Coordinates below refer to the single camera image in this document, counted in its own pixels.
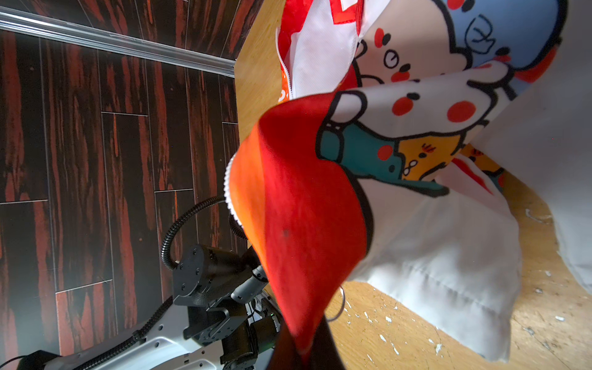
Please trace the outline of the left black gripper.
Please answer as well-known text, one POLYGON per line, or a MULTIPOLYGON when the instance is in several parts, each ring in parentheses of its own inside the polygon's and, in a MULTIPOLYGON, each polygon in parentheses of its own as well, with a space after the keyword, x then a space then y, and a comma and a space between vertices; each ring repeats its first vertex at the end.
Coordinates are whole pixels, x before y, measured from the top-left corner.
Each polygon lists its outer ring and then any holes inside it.
POLYGON ((173 272, 174 305, 188 311, 183 337, 220 342, 222 365, 255 365, 274 348, 282 323, 267 286, 254 249, 238 255, 196 245, 173 272))

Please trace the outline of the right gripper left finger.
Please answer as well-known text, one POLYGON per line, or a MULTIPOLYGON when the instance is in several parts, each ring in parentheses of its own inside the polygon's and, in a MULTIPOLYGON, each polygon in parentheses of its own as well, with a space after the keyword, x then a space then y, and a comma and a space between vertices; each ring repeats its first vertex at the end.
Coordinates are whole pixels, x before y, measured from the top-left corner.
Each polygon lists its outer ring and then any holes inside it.
POLYGON ((266 370, 297 370, 303 369, 303 362, 296 351, 293 338, 286 325, 282 326, 271 360, 266 370))

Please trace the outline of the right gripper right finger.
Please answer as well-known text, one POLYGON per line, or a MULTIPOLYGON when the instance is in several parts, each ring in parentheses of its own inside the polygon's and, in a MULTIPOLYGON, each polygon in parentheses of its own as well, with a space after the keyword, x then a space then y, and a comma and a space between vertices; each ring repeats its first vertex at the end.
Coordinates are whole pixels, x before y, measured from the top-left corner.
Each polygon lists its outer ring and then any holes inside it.
POLYGON ((314 370, 345 370, 326 318, 322 319, 315 333, 308 368, 314 370))

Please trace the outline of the white orange kids jacket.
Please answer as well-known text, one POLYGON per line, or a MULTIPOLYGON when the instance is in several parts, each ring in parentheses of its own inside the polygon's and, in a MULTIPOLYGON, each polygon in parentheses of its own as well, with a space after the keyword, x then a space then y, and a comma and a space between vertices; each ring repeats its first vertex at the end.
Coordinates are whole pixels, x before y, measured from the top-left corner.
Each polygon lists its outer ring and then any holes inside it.
POLYGON ((591 288, 589 1, 288 1, 282 95, 225 175, 308 368, 343 282, 366 282, 484 359, 520 292, 510 171, 591 288))

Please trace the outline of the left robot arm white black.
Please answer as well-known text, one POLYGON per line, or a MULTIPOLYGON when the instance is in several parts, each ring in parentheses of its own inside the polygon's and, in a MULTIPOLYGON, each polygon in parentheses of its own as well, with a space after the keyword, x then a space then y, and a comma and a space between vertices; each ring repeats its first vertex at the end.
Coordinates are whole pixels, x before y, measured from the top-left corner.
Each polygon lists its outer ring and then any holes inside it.
POLYGON ((173 294, 144 323, 70 356, 37 351, 18 369, 265 369, 281 314, 253 249, 195 245, 173 271, 173 294))

